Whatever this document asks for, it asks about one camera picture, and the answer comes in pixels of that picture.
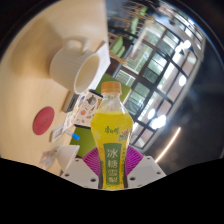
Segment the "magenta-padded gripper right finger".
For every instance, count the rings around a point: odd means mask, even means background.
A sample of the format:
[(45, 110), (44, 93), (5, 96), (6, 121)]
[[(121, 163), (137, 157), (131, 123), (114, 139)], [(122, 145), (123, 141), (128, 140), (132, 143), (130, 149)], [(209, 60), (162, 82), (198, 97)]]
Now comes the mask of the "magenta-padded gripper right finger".
[(151, 156), (143, 156), (131, 146), (127, 149), (125, 174), (129, 188), (143, 187), (166, 176)]

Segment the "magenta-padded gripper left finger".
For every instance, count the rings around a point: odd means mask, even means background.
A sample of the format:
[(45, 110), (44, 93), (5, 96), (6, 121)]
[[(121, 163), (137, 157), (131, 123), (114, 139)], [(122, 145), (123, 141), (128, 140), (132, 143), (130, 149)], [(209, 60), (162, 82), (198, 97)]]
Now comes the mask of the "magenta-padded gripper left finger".
[(84, 188), (97, 189), (101, 167), (96, 149), (92, 149), (83, 158), (77, 158), (78, 147), (60, 149), (61, 177)]

